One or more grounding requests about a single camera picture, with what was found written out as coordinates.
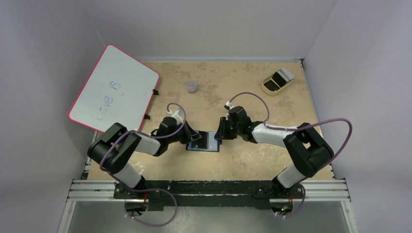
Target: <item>wooden table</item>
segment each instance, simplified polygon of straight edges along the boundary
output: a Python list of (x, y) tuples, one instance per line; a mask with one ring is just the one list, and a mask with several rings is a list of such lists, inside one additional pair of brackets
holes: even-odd
[[(215, 132), (219, 118), (226, 116), (226, 101), (235, 94), (249, 91), (261, 96), (269, 105), (268, 123), (297, 126), (303, 122), (317, 122), (305, 75), (300, 63), (263, 62), (158, 62), (146, 63), (160, 74), (157, 89), (148, 110), (151, 120), (145, 120), (142, 131), (150, 133), (168, 116), (166, 105), (181, 104), (187, 121), (194, 130)], [(268, 96), (260, 89), (261, 81), (286, 67), (294, 76), (293, 83), (276, 96)], [(198, 90), (189, 94), (186, 81), (198, 81)], [(252, 121), (264, 120), (264, 105), (251, 95), (237, 97), (233, 103), (245, 108)], [(271, 180), (291, 164), (286, 149), (243, 141), (225, 140), (220, 152), (187, 151), (180, 143), (169, 145), (160, 157), (135, 152), (129, 163), (147, 180)], [(111, 180), (93, 162), (89, 180)], [(331, 180), (329, 166), (319, 171), (313, 180)]]

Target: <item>wire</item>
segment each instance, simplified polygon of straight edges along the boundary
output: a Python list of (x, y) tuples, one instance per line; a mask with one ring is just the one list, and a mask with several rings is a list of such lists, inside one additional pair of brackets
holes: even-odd
[[(336, 121), (344, 121), (344, 122), (346, 122), (346, 123), (348, 124), (348, 127), (349, 127), (349, 130), (348, 130), (348, 134), (347, 134), (347, 136), (346, 136), (346, 139), (344, 140), (344, 142), (342, 143), (342, 145), (341, 145), (341, 147), (338, 149), (338, 151), (332, 156), (332, 158), (331, 158), (328, 162), (326, 162), (325, 165), (322, 166), (322, 168), (326, 167), (326, 166), (327, 166), (328, 164), (330, 164), (336, 157), (338, 157), (338, 155), (342, 152), (342, 150), (345, 148), (346, 144), (348, 143), (350, 136), (352, 135), (352, 123), (351, 123), (348, 119), (346, 119), (346, 118), (333, 118), (333, 119), (329, 119), (329, 120), (324, 120), (324, 121), (320, 121), (320, 122), (318, 122), (318, 123), (311, 124), (311, 125), (307, 125), (307, 126), (304, 126), (304, 127), (302, 127), (302, 128), (298, 128), (298, 129), (296, 129), (296, 128), (285, 128), (285, 127), (272, 127), (272, 126), (266, 125), (266, 122), (269, 120), (269, 117), (270, 117), (269, 107), (268, 107), (267, 103), (266, 103), (260, 96), (256, 95), (255, 93), (252, 93), (252, 92), (240, 92), (240, 93), (238, 93), (237, 95), (235, 95), (234, 97), (232, 97), (232, 98), (229, 100), (229, 102), (232, 102), (236, 97), (238, 97), (238, 96), (240, 96), (240, 95), (244, 95), (244, 94), (248, 94), (248, 95), (252, 95), (252, 96), (257, 97), (257, 98), (265, 105), (265, 108), (266, 108), (266, 111), (267, 111), (267, 117), (266, 117), (266, 119), (263, 121), (263, 125), (264, 125), (266, 128), (271, 129), (271, 130), (285, 130), (285, 131), (288, 131), (288, 132), (299, 132), (299, 131), (302, 131), (302, 130), (307, 130), (307, 129), (310, 129), (310, 128), (313, 128), (313, 127), (316, 127), (316, 126), (320, 126), (320, 125), (324, 125), (324, 124), (328, 124), (328, 123), (331, 123), (331, 122), (336, 122)], [(302, 201), (300, 202), (300, 204), (299, 204), (299, 206), (296, 208), (296, 210), (294, 210), (294, 211), (292, 211), (290, 214), (288, 214), (287, 217), (290, 217), (290, 216), (294, 215), (294, 214), (302, 207), (303, 202), (305, 201), (306, 190), (305, 190), (305, 188), (303, 187), (303, 185), (302, 185), (300, 182), (299, 182), (299, 185), (301, 186), (301, 188), (302, 188), (302, 190), (303, 190), (303, 198), (302, 198)]]
[[(168, 110), (168, 111), (169, 111), (169, 106), (170, 106), (170, 105), (176, 105), (176, 106), (178, 106), (180, 109), (182, 109), (183, 114), (184, 114), (184, 119), (183, 119), (183, 122), (182, 122), (181, 126), (180, 126), (175, 132), (173, 132), (173, 133), (171, 133), (171, 134), (169, 134), (169, 135), (159, 136), (159, 137), (153, 136), (153, 137), (151, 137), (151, 138), (153, 138), (153, 139), (162, 139), (162, 138), (171, 137), (171, 136), (175, 135), (176, 133), (178, 133), (178, 132), (183, 128), (184, 124), (186, 123), (186, 112), (185, 112), (185, 110), (183, 109), (183, 107), (182, 107), (180, 104), (178, 104), (178, 103), (169, 103), (169, 104), (167, 105), (167, 110)], [(177, 209), (178, 209), (176, 198), (174, 198), (174, 196), (173, 196), (169, 191), (167, 191), (167, 190), (165, 190), (165, 189), (161, 189), (161, 188), (150, 188), (150, 189), (142, 189), (142, 190), (133, 189), (133, 188), (127, 186), (125, 183), (123, 183), (121, 180), (119, 180), (117, 177), (115, 177), (113, 174), (111, 174), (110, 172), (108, 172), (108, 171), (107, 171), (106, 169), (104, 169), (104, 167), (103, 167), (103, 164), (104, 164), (105, 161), (107, 160), (107, 158), (108, 158), (108, 156), (110, 155), (110, 153), (115, 149), (115, 147), (116, 147), (127, 135), (129, 135), (129, 134), (131, 134), (131, 133), (137, 133), (137, 134), (141, 134), (141, 135), (144, 135), (144, 136), (149, 137), (149, 135), (147, 135), (147, 134), (145, 134), (145, 133), (143, 133), (143, 132), (136, 131), (136, 130), (126, 131), (124, 134), (122, 134), (122, 135), (113, 143), (113, 145), (110, 147), (110, 149), (109, 149), (109, 150), (106, 152), (106, 154), (103, 156), (102, 160), (100, 161), (99, 168), (100, 168), (100, 170), (107, 172), (113, 179), (115, 179), (116, 181), (118, 181), (118, 182), (119, 182), (121, 185), (123, 185), (126, 189), (128, 189), (128, 190), (130, 190), (130, 191), (132, 191), (132, 192), (142, 193), (142, 192), (160, 191), (160, 192), (163, 192), (163, 193), (168, 194), (168, 195), (172, 198), (172, 200), (173, 200), (173, 202), (174, 202), (175, 209), (174, 209), (173, 216), (172, 216), (168, 221), (166, 221), (165, 223), (152, 224), (152, 223), (148, 223), (148, 222), (139, 220), (139, 219), (137, 219), (137, 218), (134, 218), (133, 216), (131, 216), (131, 215), (129, 215), (129, 214), (127, 213), (126, 205), (124, 206), (124, 210), (125, 210), (125, 212), (126, 212), (126, 216), (128, 216), (129, 218), (131, 218), (132, 220), (134, 220), (134, 221), (136, 221), (136, 222), (139, 222), (139, 223), (141, 223), (141, 224), (143, 224), (143, 225), (151, 226), (151, 227), (162, 227), (162, 226), (165, 226), (165, 225), (167, 225), (167, 224), (169, 224), (169, 223), (171, 223), (171, 222), (173, 221), (173, 219), (176, 217)]]

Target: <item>purple cable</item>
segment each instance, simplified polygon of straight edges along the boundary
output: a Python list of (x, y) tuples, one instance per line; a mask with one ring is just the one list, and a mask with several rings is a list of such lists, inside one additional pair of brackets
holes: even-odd
[(183, 126), (186, 124), (186, 111), (185, 111), (185, 109), (184, 109), (180, 104), (178, 104), (178, 103), (169, 103), (168, 106), (167, 106), (167, 110), (168, 110), (168, 111), (169, 111), (169, 106), (170, 106), (170, 105), (176, 105), (176, 106), (178, 106), (180, 109), (182, 109), (183, 115), (184, 115), (184, 119), (183, 119), (182, 124), (180, 125), (180, 127), (179, 127), (175, 132), (173, 132), (173, 133), (171, 133), (171, 134), (169, 134), (169, 135), (166, 135), (166, 136), (151, 136), (151, 138), (154, 138), (154, 139), (163, 139), (163, 138), (171, 137), (171, 136), (177, 134), (177, 133), (183, 128)]
[[(313, 127), (316, 127), (316, 126), (324, 125), (324, 124), (327, 124), (327, 123), (335, 122), (335, 121), (344, 121), (344, 122), (346, 122), (346, 123), (348, 124), (348, 126), (349, 126), (349, 131), (348, 131), (348, 134), (347, 134), (347, 136), (346, 136), (346, 139), (345, 139), (344, 142), (342, 143), (342, 145), (341, 145), (341, 147), (339, 148), (339, 150), (332, 156), (332, 158), (331, 158), (325, 165), (322, 166), (322, 168), (324, 168), (324, 167), (326, 167), (326, 165), (330, 164), (330, 163), (342, 152), (342, 150), (345, 148), (346, 144), (348, 143), (350, 136), (352, 135), (352, 123), (351, 123), (348, 119), (346, 119), (346, 118), (333, 118), (333, 119), (329, 119), (329, 120), (324, 120), (324, 121), (320, 121), (320, 122), (315, 123), (315, 124), (311, 124), (311, 125), (304, 126), (304, 127), (302, 127), (302, 128), (299, 128), (299, 129), (284, 128), (284, 127), (271, 127), (271, 126), (268, 126), (268, 125), (266, 125), (266, 122), (269, 120), (269, 117), (270, 117), (269, 107), (268, 107), (267, 103), (266, 103), (260, 96), (256, 95), (255, 93), (252, 93), (252, 92), (240, 92), (239, 94), (237, 94), (237, 95), (235, 95), (234, 97), (232, 97), (232, 98), (229, 100), (229, 102), (232, 102), (232, 100), (233, 100), (234, 98), (236, 98), (236, 97), (238, 97), (238, 96), (240, 96), (240, 95), (243, 95), (243, 94), (249, 94), (249, 95), (255, 96), (255, 97), (257, 97), (260, 101), (262, 101), (262, 103), (265, 105), (266, 111), (267, 111), (267, 113), (268, 113), (266, 119), (263, 121), (263, 125), (264, 125), (266, 128), (271, 129), (271, 130), (286, 130), (286, 131), (298, 132), (298, 131), (307, 130), (307, 129), (310, 129), (310, 128), (313, 128)], [(303, 190), (302, 201), (300, 202), (300, 204), (298, 205), (298, 207), (296, 208), (296, 210), (292, 211), (292, 213), (288, 214), (288, 215), (285, 216), (285, 217), (290, 217), (290, 216), (294, 215), (294, 214), (302, 207), (303, 202), (305, 201), (305, 198), (306, 198), (306, 190), (305, 190), (304, 186), (302, 185), (302, 183), (299, 182), (299, 185), (302, 187), (302, 190)]]
[[(170, 105), (176, 105), (176, 106), (178, 106), (180, 109), (182, 109), (183, 114), (184, 114), (184, 119), (183, 119), (182, 125), (181, 125), (175, 132), (173, 132), (173, 133), (171, 133), (171, 134), (169, 134), (169, 135), (159, 136), (159, 137), (153, 136), (153, 137), (151, 137), (151, 138), (153, 138), (153, 139), (161, 139), (161, 138), (171, 137), (171, 136), (175, 135), (177, 132), (179, 132), (179, 131), (183, 128), (184, 124), (186, 123), (186, 111), (183, 109), (183, 107), (182, 107), (180, 104), (178, 104), (178, 103), (169, 103), (169, 104), (167, 105), (167, 110), (168, 110), (168, 111), (169, 111), (169, 106), (170, 106)], [(143, 133), (143, 132), (136, 131), (136, 130), (129, 130), (129, 131), (125, 132), (124, 134), (122, 134), (122, 135), (113, 143), (113, 145), (112, 145), (112, 146), (110, 147), (110, 149), (106, 152), (106, 154), (103, 156), (103, 158), (102, 158), (102, 160), (100, 161), (100, 164), (99, 164), (100, 170), (106, 171), (106, 169), (104, 169), (104, 167), (103, 167), (103, 164), (104, 164), (105, 161), (107, 160), (109, 154), (115, 149), (115, 147), (116, 147), (117, 144), (119, 144), (127, 135), (129, 135), (129, 134), (131, 134), (131, 133), (137, 133), (137, 134), (141, 134), (141, 135), (144, 135), (144, 136), (149, 137), (147, 134), (145, 134), (145, 133)], [(126, 205), (125, 205), (124, 210), (125, 210), (125, 212), (126, 212), (126, 215), (127, 215), (129, 218), (131, 218), (132, 220), (137, 221), (137, 222), (139, 222), (139, 223), (141, 223), (141, 224), (143, 224), (143, 225), (150, 226), (150, 227), (163, 227), (163, 226), (171, 223), (171, 222), (173, 221), (173, 219), (176, 217), (177, 209), (178, 209), (178, 207), (177, 207), (177, 201), (176, 201), (176, 198), (174, 198), (174, 196), (173, 196), (169, 191), (167, 191), (167, 190), (165, 190), (165, 189), (161, 189), (161, 188), (151, 188), (151, 189), (142, 189), (142, 190), (133, 189), (133, 188), (128, 187), (125, 183), (121, 182), (121, 180), (119, 180), (117, 177), (115, 177), (114, 175), (112, 175), (110, 172), (107, 172), (107, 173), (108, 173), (113, 179), (115, 179), (115, 180), (118, 181), (120, 184), (122, 184), (126, 189), (128, 189), (128, 190), (130, 190), (130, 191), (132, 191), (132, 192), (142, 193), (142, 192), (160, 191), (160, 192), (164, 192), (164, 193), (168, 194), (168, 195), (172, 198), (172, 200), (173, 200), (173, 202), (174, 202), (175, 210), (174, 210), (173, 216), (172, 216), (167, 222), (161, 223), (161, 224), (148, 223), (148, 222), (145, 222), (145, 221), (142, 221), (142, 220), (139, 220), (139, 219), (137, 219), (137, 218), (134, 218), (134, 217), (130, 216), (130, 215), (127, 213)]]

